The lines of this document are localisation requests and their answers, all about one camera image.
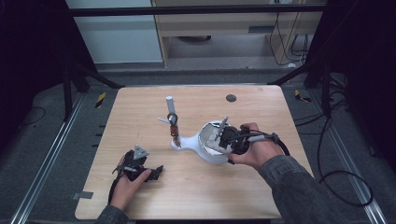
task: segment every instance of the gray sleeve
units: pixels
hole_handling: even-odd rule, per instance
[[[329,194],[290,156],[276,156],[259,171],[286,223],[347,223]]]
[[[128,222],[128,217],[123,213],[120,209],[113,207],[111,205],[107,205],[106,208],[102,211],[100,216],[96,219],[95,223],[97,224],[125,224]]]

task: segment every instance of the black bar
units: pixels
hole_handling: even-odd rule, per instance
[[[72,17],[98,16],[142,16],[174,14],[216,14],[216,13],[258,13],[258,12],[315,12],[340,9],[343,6],[326,4],[286,4],[286,5],[234,5],[234,6],[193,6],[193,7],[117,7],[117,8],[76,8],[68,10],[48,10],[54,15]]]

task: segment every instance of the table top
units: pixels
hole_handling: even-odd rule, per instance
[[[228,94],[236,101],[226,100]],[[171,146],[166,96],[173,96],[179,134],[193,136],[212,120],[239,127],[257,122],[261,131],[277,133],[290,154],[311,169],[282,90],[278,86],[161,86],[120,89],[106,124],[83,191],[76,217],[96,219],[107,204],[111,174],[135,145],[149,152],[146,168],[163,165],[158,180],[144,183],[128,207],[130,219],[280,218],[272,192],[246,165],[211,164],[190,150]]]

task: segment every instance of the hand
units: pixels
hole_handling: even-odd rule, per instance
[[[249,128],[252,133],[259,130],[257,123],[246,123],[242,126]],[[229,154],[228,158],[235,164],[249,165],[259,171],[263,164],[278,155],[283,155],[282,149],[273,141],[263,140],[250,143],[246,153],[242,155]]]
[[[124,156],[122,156],[119,165],[122,165]],[[113,198],[111,199],[110,205],[119,208],[121,211],[125,211],[126,207],[136,194],[137,190],[143,184],[143,182],[149,177],[151,170],[145,170],[136,180],[130,181],[126,175],[123,175],[117,186],[114,188]]]

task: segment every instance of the wall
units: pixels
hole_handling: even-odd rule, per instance
[[[151,7],[149,0],[66,0],[70,8]],[[153,16],[75,18],[95,64],[162,63]]]

